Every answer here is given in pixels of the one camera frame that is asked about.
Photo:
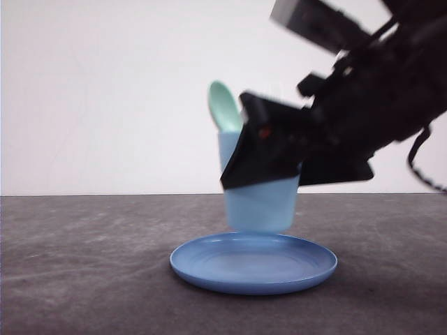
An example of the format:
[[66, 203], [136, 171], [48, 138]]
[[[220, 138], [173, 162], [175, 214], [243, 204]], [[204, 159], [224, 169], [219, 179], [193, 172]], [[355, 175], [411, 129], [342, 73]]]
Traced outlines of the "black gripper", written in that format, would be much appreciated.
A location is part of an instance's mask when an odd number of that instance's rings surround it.
[[367, 181], [374, 152], [446, 111], [446, 2], [387, 1], [388, 21], [367, 33], [323, 1], [276, 1], [272, 19], [338, 54], [327, 77], [297, 89], [308, 108], [277, 106], [268, 159], [302, 161], [300, 186]]

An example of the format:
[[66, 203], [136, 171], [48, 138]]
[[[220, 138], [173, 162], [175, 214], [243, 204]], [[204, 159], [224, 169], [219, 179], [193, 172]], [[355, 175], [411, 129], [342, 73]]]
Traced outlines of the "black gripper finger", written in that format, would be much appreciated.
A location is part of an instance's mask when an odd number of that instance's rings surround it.
[[301, 173], [314, 120], [298, 107], [244, 91], [244, 124], [220, 181], [224, 189], [288, 179]]

